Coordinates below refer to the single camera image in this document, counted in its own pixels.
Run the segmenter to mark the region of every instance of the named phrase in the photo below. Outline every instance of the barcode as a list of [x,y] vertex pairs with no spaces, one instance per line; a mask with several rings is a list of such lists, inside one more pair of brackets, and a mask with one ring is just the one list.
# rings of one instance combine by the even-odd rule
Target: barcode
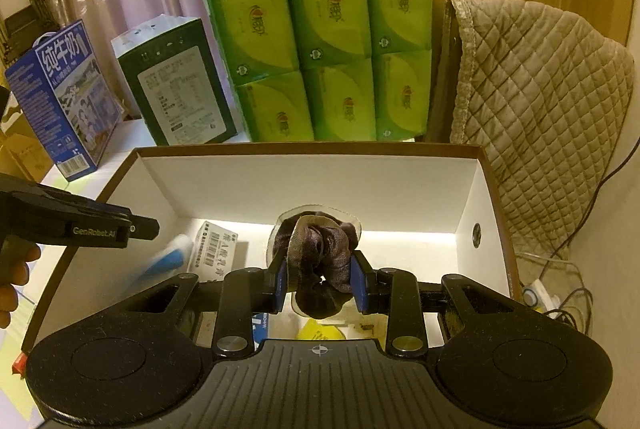
[[60,172],[65,178],[81,173],[88,168],[89,164],[81,154],[74,156],[73,158],[69,158],[66,162],[58,163],[58,169],[60,169]]
[[207,252],[204,256],[204,264],[207,266],[213,266],[216,262],[216,252],[218,251],[218,244],[220,242],[220,234],[217,232],[209,232],[209,243],[207,246]]

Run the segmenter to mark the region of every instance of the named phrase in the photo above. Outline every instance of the finger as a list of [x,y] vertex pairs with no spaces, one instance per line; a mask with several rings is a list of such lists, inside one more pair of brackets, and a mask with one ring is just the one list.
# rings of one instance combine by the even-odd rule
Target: finger
[[4,330],[11,322],[11,314],[9,312],[0,311],[0,329]]
[[27,263],[16,263],[11,270],[11,282],[24,286],[29,282],[29,267]]
[[38,245],[33,245],[27,252],[24,254],[25,261],[36,261],[36,259],[40,259],[40,247]]
[[18,294],[13,286],[0,286],[0,311],[13,312],[18,307]]

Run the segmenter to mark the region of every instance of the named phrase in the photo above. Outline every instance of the round hole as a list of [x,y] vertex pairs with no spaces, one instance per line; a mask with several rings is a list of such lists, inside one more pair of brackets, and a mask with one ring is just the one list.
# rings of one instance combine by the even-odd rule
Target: round hole
[[471,233],[471,240],[473,241],[474,247],[476,247],[476,249],[480,246],[481,238],[482,238],[482,231],[480,230],[480,223],[476,223]]

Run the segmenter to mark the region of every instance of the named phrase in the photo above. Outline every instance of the quilted cover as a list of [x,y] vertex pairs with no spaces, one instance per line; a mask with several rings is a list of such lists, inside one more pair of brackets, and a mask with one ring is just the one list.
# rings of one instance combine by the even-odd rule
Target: quilted cover
[[537,2],[450,0],[445,31],[452,18],[462,60],[450,141],[485,148],[516,250],[550,255],[609,164],[633,58],[579,15]]

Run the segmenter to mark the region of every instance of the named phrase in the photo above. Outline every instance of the black wire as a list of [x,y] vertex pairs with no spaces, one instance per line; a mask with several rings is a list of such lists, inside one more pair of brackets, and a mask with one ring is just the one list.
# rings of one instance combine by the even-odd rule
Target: black wire
[[579,292],[584,292],[584,294],[588,297],[587,320],[584,323],[584,332],[583,332],[585,335],[587,335],[589,333],[589,328],[591,328],[591,309],[593,308],[593,294],[591,293],[591,290],[589,290],[588,288],[585,288],[584,286],[576,288],[569,295],[567,295],[564,301],[560,303],[560,305],[558,306],[558,309],[564,308],[564,306],[566,306],[566,304],[569,302],[569,299],[571,299],[571,297],[573,297]]
[[571,324],[571,326],[574,327],[574,330],[580,331],[578,330],[578,323],[575,322],[575,317],[568,311],[561,310],[560,308],[556,308],[555,310],[549,310],[545,312],[546,316],[550,314],[558,314],[558,317],[554,318],[555,321],[564,322],[564,320],[562,320],[563,318],[569,319],[569,324]]
[[[636,153],[636,151],[638,150],[639,146],[640,146],[640,136],[638,137],[638,140],[636,140],[636,145],[634,145],[633,149],[631,149],[631,151],[626,156],[626,158],[624,160],[622,160],[622,163],[618,167],[613,169],[613,171],[611,171],[606,176],[606,178],[601,180],[600,183],[597,185],[596,190],[593,193],[593,196],[591,197],[591,201],[589,202],[589,205],[587,206],[587,210],[584,213],[584,215],[582,216],[582,219],[580,220],[580,223],[578,223],[578,226],[575,227],[575,230],[560,244],[560,246],[553,251],[553,253],[551,254],[551,257],[549,259],[555,258],[558,255],[558,253],[560,252],[560,250],[562,250],[566,245],[571,243],[572,240],[574,239],[575,235],[578,234],[578,232],[580,232],[580,229],[587,222],[587,219],[589,219],[591,211],[593,210],[593,205],[595,205],[596,198],[598,197],[598,193],[600,192],[600,189],[602,189],[602,186],[605,183],[607,183],[613,176],[618,174],[618,172],[628,163],[628,161],[631,160],[631,157]],[[542,279],[542,277],[544,276],[544,274],[546,273],[546,271],[548,270],[550,265],[552,265],[551,261],[547,261],[545,263],[545,266],[542,267],[542,271],[540,272],[540,276],[538,277],[538,279]]]

